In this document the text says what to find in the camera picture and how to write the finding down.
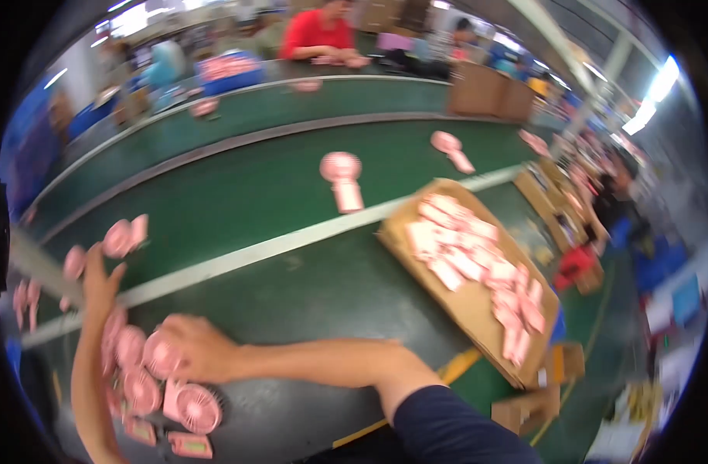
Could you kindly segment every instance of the cardboard box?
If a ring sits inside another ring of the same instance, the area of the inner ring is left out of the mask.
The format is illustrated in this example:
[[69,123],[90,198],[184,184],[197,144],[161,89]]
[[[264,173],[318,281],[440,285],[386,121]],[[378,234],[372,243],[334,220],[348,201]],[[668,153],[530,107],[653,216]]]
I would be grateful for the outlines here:
[[557,189],[553,183],[549,181],[549,179],[544,177],[544,173],[542,171],[535,169],[535,172],[536,175],[542,177],[543,183],[547,189],[543,188],[543,184],[535,178],[535,174],[532,174],[529,169],[523,169],[518,175],[516,175],[514,185],[517,189],[519,189],[519,191],[522,192],[529,204],[532,205],[532,208],[534,208],[537,214],[540,215],[540,218],[547,222],[547,220],[553,219],[555,215],[555,206],[548,198],[547,190]]
[[548,158],[540,158],[540,160],[537,161],[537,164],[540,165],[540,168],[550,179],[550,181],[555,184],[555,186],[559,186],[563,183],[563,181],[568,180],[568,176],[566,176],[565,174],[563,174],[562,171],[560,171],[560,168],[557,167],[557,164],[555,164],[553,160],[550,160]]
[[534,107],[534,90],[524,82],[510,79],[505,93],[499,104],[498,114],[500,119],[525,123],[529,120]]
[[534,382],[527,389],[563,385],[585,375],[583,346],[574,341],[552,345],[545,354],[545,361],[537,371]]
[[560,414],[560,385],[490,405],[490,418],[517,435],[526,435]]
[[453,67],[447,111],[461,116],[498,116],[510,80],[488,66],[461,61]]
[[576,287],[578,288],[578,292],[582,295],[590,295],[591,293],[597,292],[601,289],[603,284],[604,268],[601,267],[599,261],[585,273],[581,274],[576,280]]
[[411,254],[405,226],[420,218],[418,206],[422,199],[431,193],[449,195],[469,208],[476,217],[498,228],[498,247],[512,264],[523,263],[529,269],[530,278],[535,278],[543,286],[543,298],[540,311],[545,317],[545,326],[552,328],[557,320],[558,299],[550,289],[543,275],[532,260],[524,254],[514,239],[493,214],[475,197],[473,192],[460,183],[448,179],[435,179],[432,183],[417,191],[411,199],[401,205],[387,219],[382,221],[377,233],[379,240],[403,263],[414,278],[439,302],[452,320],[470,337],[485,357],[517,388],[523,388],[534,380],[537,370],[543,363],[545,349],[548,347],[551,330],[531,337],[529,350],[524,364],[514,366],[504,359],[503,326],[494,317],[491,308],[490,290],[482,283],[467,281],[457,292],[451,292],[421,261]]

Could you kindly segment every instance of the ceiling light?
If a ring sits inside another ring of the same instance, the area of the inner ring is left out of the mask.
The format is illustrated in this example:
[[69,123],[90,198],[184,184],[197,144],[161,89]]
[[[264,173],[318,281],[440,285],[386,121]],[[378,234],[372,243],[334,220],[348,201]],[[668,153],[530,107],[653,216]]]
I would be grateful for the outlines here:
[[67,71],[67,70],[68,70],[68,68],[66,68],[66,69],[60,71],[58,74],[56,74],[53,79],[50,79],[50,82],[48,82],[47,85],[45,85],[44,88],[48,88],[48,87],[50,87],[52,84],[54,84],[55,81],[58,80],[58,79],[60,79],[60,77],[61,77],[63,74],[65,74],[65,71]]
[[654,102],[658,103],[669,94],[671,88],[674,86],[674,82],[678,79],[679,68],[674,60],[673,56],[665,61],[663,68],[660,69],[658,75],[653,79],[653,83],[648,89],[648,96]]
[[608,80],[606,80],[606,78],[605,78],[604,76],[601,75],[601,73],[599,72],[598,69],[594,68],[594,67],[591,66],[589,63],[587,63],[587,62],[584,61],[584,62],[583,62],[583,65],[584,65],[585,67],[587,67],[587,68],[590,70],[590,72],[596,74],[596,77],[598,77],[599,79],[603,80],[604,82],[609,82]]
[[114,6],[110,7],[109,10],[107,10],[107,11],[108,11],[108,12],[115,11],[117,8],[119,8],[119,7],[121,7],[122,5],[125,5],[125,4],[127,4],[127,3],[130,3],[130,0],[125,0],[124,2],[120,2],[120,3],[118,3],[117,5],[114,5]]
[[96,42],[94,42],[93,44],[91,44],[91,48],[96,47],[97,45],[99,45],[100,43],[104,42],[105,40],[107,40],[107,36],[103,36],[101,39],[99,39],[98,41],[96,41]]

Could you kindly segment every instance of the hand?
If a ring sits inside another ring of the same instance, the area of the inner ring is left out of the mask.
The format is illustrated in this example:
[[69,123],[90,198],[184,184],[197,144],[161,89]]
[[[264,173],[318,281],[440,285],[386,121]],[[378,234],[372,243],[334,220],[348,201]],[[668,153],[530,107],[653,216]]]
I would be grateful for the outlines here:
[[83,279],[83,295],[86,303],[87,317],[102,317],[106,320],[109,311],[114,307],[114,298],[119,290],[127,265],[122,263],[114,268],[107,277],[104,270],[104,255],[102,242],[91,246],[86,254],[86,268]]
[[181,351],[182,365],[173,377],[193,382],[229,382],[238,371],[242,349],[210,322],[197,316],[172,314],[160,330]]

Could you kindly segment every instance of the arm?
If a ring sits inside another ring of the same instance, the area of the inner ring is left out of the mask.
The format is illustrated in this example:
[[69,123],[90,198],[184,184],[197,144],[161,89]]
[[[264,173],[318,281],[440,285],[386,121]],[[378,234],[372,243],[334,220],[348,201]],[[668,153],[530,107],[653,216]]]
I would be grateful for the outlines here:
[[429,366],[394,341],[337,339],[294,345],[237,346],[204,318],[173,315],[166,331],[187,364],[175,376],[196,382],[277,378],[336,387],[377,389],[383,412],[393,423],[398,406],[427,385],[443,385]]
[[88,254],[84,279],[86,308],[71,373],[73,418],[79,437],[95,464],[127,464],[114,437],[104,397],[101,362],[102,333],[125,265],[119,265],[107,277],[101,244],[92,246]]

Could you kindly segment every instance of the cardboard tray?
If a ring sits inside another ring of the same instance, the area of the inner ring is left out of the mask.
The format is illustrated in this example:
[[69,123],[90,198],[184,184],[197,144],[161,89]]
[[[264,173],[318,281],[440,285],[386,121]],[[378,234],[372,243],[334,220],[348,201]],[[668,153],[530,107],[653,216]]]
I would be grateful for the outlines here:
[[[543,286],[540,311],[545,317],[545,333],[531,338],[524,364],[515,367],[502,356],[503,326],[491,311],[490,290],[482,283],[467,281],[457,292],[451,292],[421,261],[417,261],[410,251],[405,225],[420,218],[418,206],[431,193],[449,195],[464,207],[473,211],[476,217],[489,222],[499,230],[498,247],[512,264],[523,263],[529,269],[531,278]],[[452,320],[470,337],[486,358],[507,381],[517,388],[524,388],[536,377],[536,372],[544,361],[552,330],[557,320],[558,299],[532,260],[524,254],[506,229],[475,195],[460,183],[448,179],[435,179],[417,191],[387,219],[382,221],[377,233],[379,240],[403,263],[415,279],[439,302]]]
[[540,215],[540,218],[547,222],[549,219],[554,220],[555,215],[555,205],[553,205],[550,198],[547,196],[547,192],[550,190],[557,190],[549,179],[545,178],[546,184],[548,186],[547,191],[545,191],[539,182],[534,178],[534,175],[529,172],[528,169],[523,169],[519,174],[516,175],[514,179],[514,185],[519,191],[522,192],[524,197],[527,199],[532,208]]

